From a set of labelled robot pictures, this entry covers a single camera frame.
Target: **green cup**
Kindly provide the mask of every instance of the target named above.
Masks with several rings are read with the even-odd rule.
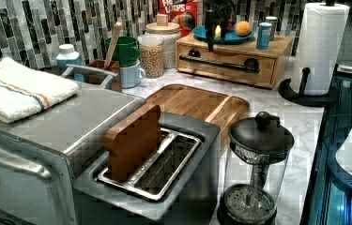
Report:
[[[111,38],[105,40],[105,48],[108,51]],[[119,37],[116,43],[113,61],[119,61],[120,67],[129,67],[137,63],[140,56],[140,49],[138,48],[137,39],[134,37]]]

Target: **paper towel holder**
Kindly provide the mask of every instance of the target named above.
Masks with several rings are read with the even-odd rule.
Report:
[[[302,78],[298,93],[296,93],[290,86],[291,79],[286,79],[281,82],[278,88],[278,93],[283,98],[303,106],[325,107],[335,104],[339,99],[339,90],[333,85],[330,85],[329,91],[322,96],[308,96],[304,94],[305,85],[307,84],[310,72],[311,70],[308,67],[302,69]]]

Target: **white towel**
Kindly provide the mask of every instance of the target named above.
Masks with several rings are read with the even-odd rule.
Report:
[[[0,120],[9,124],[39,113],[78,89],[76,82],[4,58],[0,61]]]

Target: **kitchen counter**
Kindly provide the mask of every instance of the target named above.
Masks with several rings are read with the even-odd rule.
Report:
[[[180,83],[244,98],[251,105],[249,116],[255,116],[261,111],[267,111],[279,116],[282,125],[293,134],[295,145],[289,155],[283,185],[277,202],[278,214],[276,222],[278,225],[296,225],[299,224],[301,218],[324,109],[300,106],[287,101],[278,94],[277,87],[279,83],[284,79],[290,78],[292,70],[293,58],[291,58],[286,72],[282,77],[278,78],[277,85],[272,90],[203,78],[179,73],[175,69],[167,69],[162,77],[158,79],[143,79],[137,87],[124,89],[123,92],[147,98],[165,85]],[[223,191],[225,158],[226,151],[222,149],[219,198]],[[216,224],[219,223],[215,213],[210,225]]]

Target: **cereal box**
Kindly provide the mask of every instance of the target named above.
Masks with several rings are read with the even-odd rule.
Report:
[[[169,16],[169,22],[178,23],[181,36],[202,25],[202,0],[159,0],[159,13]]]

